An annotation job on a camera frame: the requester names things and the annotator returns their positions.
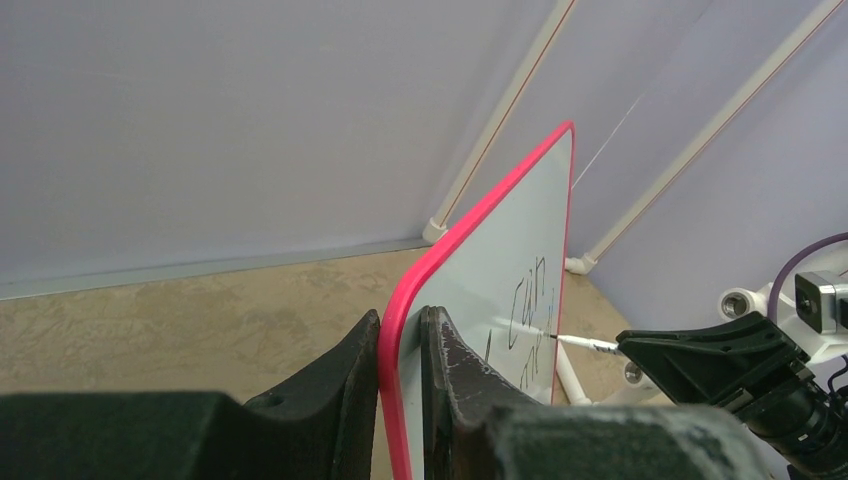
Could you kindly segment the pink framed whiteboard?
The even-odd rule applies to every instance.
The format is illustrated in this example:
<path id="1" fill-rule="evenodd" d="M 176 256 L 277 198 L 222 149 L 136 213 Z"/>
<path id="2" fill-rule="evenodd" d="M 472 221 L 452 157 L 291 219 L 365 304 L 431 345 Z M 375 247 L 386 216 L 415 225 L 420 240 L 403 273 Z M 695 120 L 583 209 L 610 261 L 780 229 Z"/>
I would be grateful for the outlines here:
<path id="1" fill-rule="evenodd" d="M 393 476 L 423 462 L 418 315 L 443 307 L 508 385 L 548 404 L 556 383 L 576 129 L 559 125 L 402 277 L 383 314 L 377 366 Z"/>

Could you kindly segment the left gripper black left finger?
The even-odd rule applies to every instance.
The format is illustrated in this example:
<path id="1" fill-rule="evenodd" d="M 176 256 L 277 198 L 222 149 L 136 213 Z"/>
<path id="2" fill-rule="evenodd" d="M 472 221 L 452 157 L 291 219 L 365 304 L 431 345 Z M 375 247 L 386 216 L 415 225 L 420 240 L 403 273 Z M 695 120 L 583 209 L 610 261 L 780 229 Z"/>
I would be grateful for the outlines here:
<path id="1" fill-rule="evenodd" d="M 240 403 L 216 391 L 1 399 L 5 479 L 366 479 L 380 319 Z"/>

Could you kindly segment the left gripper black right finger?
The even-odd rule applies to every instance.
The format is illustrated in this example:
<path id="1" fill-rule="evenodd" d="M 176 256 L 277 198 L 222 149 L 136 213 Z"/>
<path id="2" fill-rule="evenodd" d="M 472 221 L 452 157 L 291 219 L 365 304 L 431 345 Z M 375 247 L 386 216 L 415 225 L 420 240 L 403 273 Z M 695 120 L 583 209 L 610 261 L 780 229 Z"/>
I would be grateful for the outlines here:
<path id="1" fill-rule="evenodd" d="M 767 479 L 741 424 L 704 406 L 553 406 L 512 384 L 443 307 L 421 312 L 427 479 Z"/>

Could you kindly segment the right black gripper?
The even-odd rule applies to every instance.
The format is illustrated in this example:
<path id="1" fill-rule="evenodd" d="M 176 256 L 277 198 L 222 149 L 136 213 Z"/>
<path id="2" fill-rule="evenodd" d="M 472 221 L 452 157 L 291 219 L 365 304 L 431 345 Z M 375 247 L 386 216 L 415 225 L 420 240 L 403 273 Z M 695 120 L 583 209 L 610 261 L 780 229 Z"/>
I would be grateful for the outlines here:
<path id="1" fill-rule="evenodd" d="M 677 404 L 736 413 L 813 378 L 810 357 L 758 312 L 696 330 L 624 330 L 618 351 Z"/>

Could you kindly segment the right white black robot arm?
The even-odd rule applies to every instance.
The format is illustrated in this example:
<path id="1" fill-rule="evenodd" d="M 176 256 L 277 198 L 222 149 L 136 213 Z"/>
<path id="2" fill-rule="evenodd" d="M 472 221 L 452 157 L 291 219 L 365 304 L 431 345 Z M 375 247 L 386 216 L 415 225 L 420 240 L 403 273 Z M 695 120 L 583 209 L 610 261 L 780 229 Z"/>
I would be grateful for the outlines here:
<path id="1" fill-rule="evenodd" d="M 696 330 L 624 330 L 616 342 L 674 403 L 735 416 L 794 478 L 846 478 L 846 389 L 825 392 L 810 356 L 762 314 Z"/>

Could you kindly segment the black whiteboard marker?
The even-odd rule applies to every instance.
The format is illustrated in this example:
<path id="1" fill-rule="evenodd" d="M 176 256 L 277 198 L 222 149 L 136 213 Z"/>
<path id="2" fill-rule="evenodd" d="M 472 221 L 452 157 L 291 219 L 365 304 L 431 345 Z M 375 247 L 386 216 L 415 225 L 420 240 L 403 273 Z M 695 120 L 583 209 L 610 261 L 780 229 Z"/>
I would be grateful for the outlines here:
<path id="1" fill-rule="evenodd" d="M 551 338 L 564 344 L 579 346 L 595 350 L 600 353 L 623 356 L 623 353 L 618 348 L 618 344 L 614 342 L 573 335 L 551 335 Z"/>

